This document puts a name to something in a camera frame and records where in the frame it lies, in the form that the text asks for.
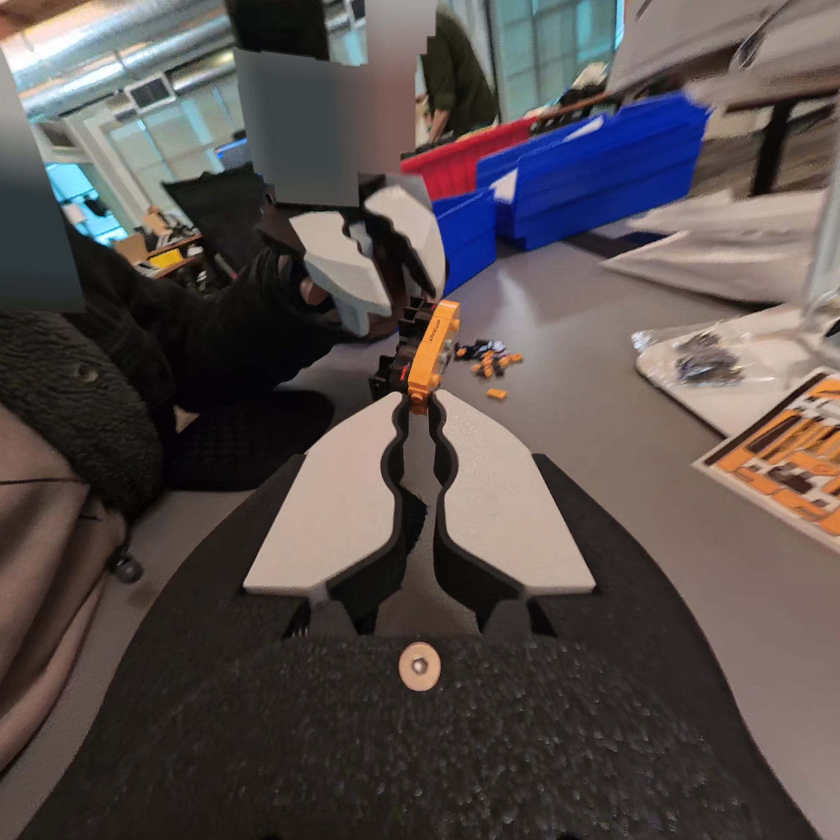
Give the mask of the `blue plastic bin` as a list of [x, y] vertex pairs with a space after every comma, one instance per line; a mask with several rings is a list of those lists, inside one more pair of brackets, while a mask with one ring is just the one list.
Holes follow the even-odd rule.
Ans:
[[433, 210], [448, 262], [444, 295], [452, 294], [497, 259], [497, 208], [491, 188], [439, 198]]
[[681, 92], [646, 99], [480, 159], [476, 185], [497, 233], [538, 249], [686, 196], [710, 115]]

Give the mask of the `person's left hand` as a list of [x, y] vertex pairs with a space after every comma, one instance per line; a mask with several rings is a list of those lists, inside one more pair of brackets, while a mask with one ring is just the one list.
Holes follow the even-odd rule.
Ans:
[[335, 309], [330, 294], [310, 277], [302, 259], [293, 255], [279, 255], [276, 267], [280, 285], [293, 303], [299, 303], [318, 314]]

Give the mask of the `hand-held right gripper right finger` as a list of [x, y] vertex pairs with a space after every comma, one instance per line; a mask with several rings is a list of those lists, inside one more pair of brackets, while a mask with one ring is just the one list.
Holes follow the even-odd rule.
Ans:
[[590, 595], [596, 583], [530, 449], [448, 391], [432, 397], [440, 484], [434, 572], [479, 627], [503, 602]]

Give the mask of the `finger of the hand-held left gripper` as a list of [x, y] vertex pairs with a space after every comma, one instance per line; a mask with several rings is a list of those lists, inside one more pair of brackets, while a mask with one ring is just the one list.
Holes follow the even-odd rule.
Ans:
[[299, 239], [303, 262], [313, 283], [331, 298], [345, 331], [371, 336], [371, 319], [388, 319], [392, 298], [381, 272], [345, 230], [337, 212], [294, 216], [290, 226]]
[[374, 257], [401, 280], [409, 298], [436, 304], [445, 294], [448, 259], [434, 212], [400, 185], [386, 185], [361, 205]]

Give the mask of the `person's left forearm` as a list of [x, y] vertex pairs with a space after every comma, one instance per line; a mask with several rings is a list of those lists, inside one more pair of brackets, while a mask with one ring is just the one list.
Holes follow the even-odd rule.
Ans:
[[269, 392], [344, 338], [322, 306], [301, 295], [302, 264], [271, 244], [235, 281], [199, 295], [147, 277], [115, 250], [64, 224], [86, 310], [66, 319], [95, 343], [151, 413], [200, 413]]

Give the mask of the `red plastic bin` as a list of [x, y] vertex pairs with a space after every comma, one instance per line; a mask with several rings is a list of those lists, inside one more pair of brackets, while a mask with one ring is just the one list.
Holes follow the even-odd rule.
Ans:
[[401, 171], [419, 175], [432, 201], [471, 193], [476, 189], [478, 161], [527, 141], [535, 119], [505, 122], [405, 158]]

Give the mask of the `orange black lego car section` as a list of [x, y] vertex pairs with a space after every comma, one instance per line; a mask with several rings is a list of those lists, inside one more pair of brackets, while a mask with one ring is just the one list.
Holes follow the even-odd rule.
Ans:
[[459, 324], [456, 301], [431, 303], [411, 297], [397, 325], [394, 353], [381, 356], [369, 378], [372, 400], [396, 393], [405, 397], [412, 413], [427, 414], [429, 398], [455, 354]]

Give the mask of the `person's beige shirt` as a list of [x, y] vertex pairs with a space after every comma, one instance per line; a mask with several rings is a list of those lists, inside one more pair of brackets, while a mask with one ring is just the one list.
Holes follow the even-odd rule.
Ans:
[[96, 612], [123, 517], [1, 412], [1, 769], [49, 716]]

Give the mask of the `black office chair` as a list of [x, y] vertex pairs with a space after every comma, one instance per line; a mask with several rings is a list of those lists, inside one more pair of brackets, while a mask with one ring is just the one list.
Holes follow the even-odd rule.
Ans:
[[161, 188], [203, 237], [210, 258], [236, 277], [265, 247], [259, 231], [265, 184], [252, 164]]

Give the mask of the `pile of small lego pieces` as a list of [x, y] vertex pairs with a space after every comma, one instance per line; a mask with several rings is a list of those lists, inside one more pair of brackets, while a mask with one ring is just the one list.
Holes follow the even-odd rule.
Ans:
[[504, 342], [494, 339], [456, 342], [455, 359], [469, 363], [471, 373], [484, 379], [502, 377], [509, 367], [524, 362], [521, 353], [512, 352]]

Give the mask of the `orange sticker sheet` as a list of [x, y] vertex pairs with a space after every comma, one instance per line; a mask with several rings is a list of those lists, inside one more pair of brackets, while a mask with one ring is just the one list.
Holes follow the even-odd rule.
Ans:
[[693, 467], [837, 553], [838, 371], [814, 370], [758, 421]]

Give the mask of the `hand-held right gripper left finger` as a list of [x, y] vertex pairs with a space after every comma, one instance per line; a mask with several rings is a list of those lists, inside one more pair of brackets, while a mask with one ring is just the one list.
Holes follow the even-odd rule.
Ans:
[[303, 456], [243, 581], [250, 596], [340, 604], [373, 631], [422, 535], [422, 500], [403, 486], [409, 405], [392, 393], [342, 421]]

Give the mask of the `silver ventilation duct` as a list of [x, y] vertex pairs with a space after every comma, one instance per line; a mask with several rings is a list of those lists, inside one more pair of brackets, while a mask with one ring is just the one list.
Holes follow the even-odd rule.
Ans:
[[86, 2], [2, 40], [29, 119], [108, 98], [233, 42], [224, 2]]

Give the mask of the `white rounded board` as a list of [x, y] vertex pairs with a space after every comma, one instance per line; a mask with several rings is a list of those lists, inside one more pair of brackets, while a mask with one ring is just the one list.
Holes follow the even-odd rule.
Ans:
[[[701, 333], [733, 354], [742, 378], [729, 384], [679, 382], [676, 363], [692, 352], [679, 346]], [[637, 372], [689, 413], [730, 437], [783, 402], [816, 372], [838, 372], [838, 310], [804, 323], [800, 309], [783, 305], [745, 316], [633, 335]]]

